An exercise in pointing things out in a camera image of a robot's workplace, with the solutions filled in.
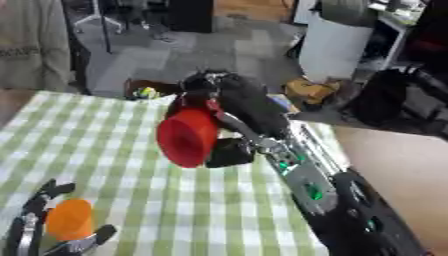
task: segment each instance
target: orange cup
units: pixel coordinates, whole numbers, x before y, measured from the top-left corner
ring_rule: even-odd
[[[198,108],[182,109],[157,128],[157,142],[165,156],[185,168],[203,164],[217,138],[218,126],[211,114]]]
[[[78,240],[93,234],[92,207],[83,199],[69,199],[48,213],[47,232],[59,241]]]

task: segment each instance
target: white cabinet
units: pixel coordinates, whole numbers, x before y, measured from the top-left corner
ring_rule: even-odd
[[[311,18],[311,12],[309,11],[316,4],[316,0],[296,0],[299,1],[297,9],[295,10],[294,23],[308,24]]]

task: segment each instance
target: black glove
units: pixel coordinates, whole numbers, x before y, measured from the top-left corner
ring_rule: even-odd
[[[209,109],[207,101],[216,100],[219,107],[244,122],[255,133],[266,137],[284,137],[288,121],[286,111],[275,103],[258,85],[249,83],[243,77],[225,71],[207,70],[198,72],[181,83],[182,93],[171,104],[167,117],[183,107]],[[221,128],[234,131],[232,127],[216,122]],[[206,166],[224,167],[251,163],[255,150],[244,139],[218,139]]]
[[[278,139],[283,137],[288,125],[283,116],[286,110],[269,98],[263,87],[237,74],[216,70],[198,72],[185,79],[181,87],[184,93],[172,104],[168,115],[182,105],[206,108],[206,101],[215,96],[224,112],[236,116],[254,132]]]

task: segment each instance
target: yellow object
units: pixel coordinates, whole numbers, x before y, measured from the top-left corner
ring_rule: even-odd
[[[286,83],[285,94],[289,98],[300,97],[308,104],[321,104],[322,101],[337,92],[341,87],[340,82],[327,84],[313,84],[304,78],[298,78]]]
[[[83,199],[69,199],[50,211],[47,232],[59,241],[78,240],[93,234],[92,207]]]

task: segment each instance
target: table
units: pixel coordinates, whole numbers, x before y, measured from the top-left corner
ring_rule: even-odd
[[[76,181],[68,198],[93,205],[96,227],[117,227],[98,256],[327,255],[264,158],[208,170],[163,157],[154,127],[172,100],[37,93],[0,131],[0,235],[56,178]]]
[[[20,93],[0,91],[0,104],[3,104],[0,105],[2,107],[0,109],[3,110],[0,112],[0,116],[8,112],[6,113],[7,116],[11,117],[16,114],[20,106],[26,104],[26,98],[29,95],[26,97],[18,95]],[[13,107],[7,111],[4,108],[7,105]],[[334,127],[334,130],[339,142],[356,169],[396,208],[421,241],[436,255],[448,255],[448,245],[446,244],[446,241],[448,241],[448,233],[445,232],[448,229],[448,221],[446,220],[446,216],[448,216],[448,205],[444,203],[446,200],[444,196],[448,194],[448,188],[446,186],[448,183],[448,173],[446,172],[448,166],[448,158],[446,157],[448,143],[432,137],[367,129]],[[271,173],[273,172],[266,170],[265,175]],[[218,177],[221,179],[224,176],[222,173],[210,173],[210,175],[213,175],[214,178]],[[204,189],[212,189],[212,193],[208,195],[198,194],[198,196],[204,196],[204,200],[209,200],[211,198],[210,195],[215,195],[213,191],[216,191],[216,188],[207,187]],[[113,191],[105,190],[104,196],[111,196],[112,194],[110,193],[113,193]],[[294,210],[289,207],[287,209],[287,213]],[[298,225],[295,227],[303,231],[303,222],[300,219],[295,220],[298,221]],[[300,234],[299,236],[303,237],[307,233],[300,232]],[[125,250],[127,246],[132,247],[133,245],[133,242],[128,241],[127,243],[121,244],[120,250]],[[160,242],[158,243],[158,248],[163,248]],[[216,251],[219,252],[219,249],[222,249],[222,245],[221,247],[217,247],[217,249]]]
[[[378,20],[398,32],[398,35],[380,68],[380,70],[386,70],[391,68],[397,61],[397,58],[403,51],[407,37],[415,24],[403,22],[400,20],[399,16],[386,11],[381,11],[379,13]]]

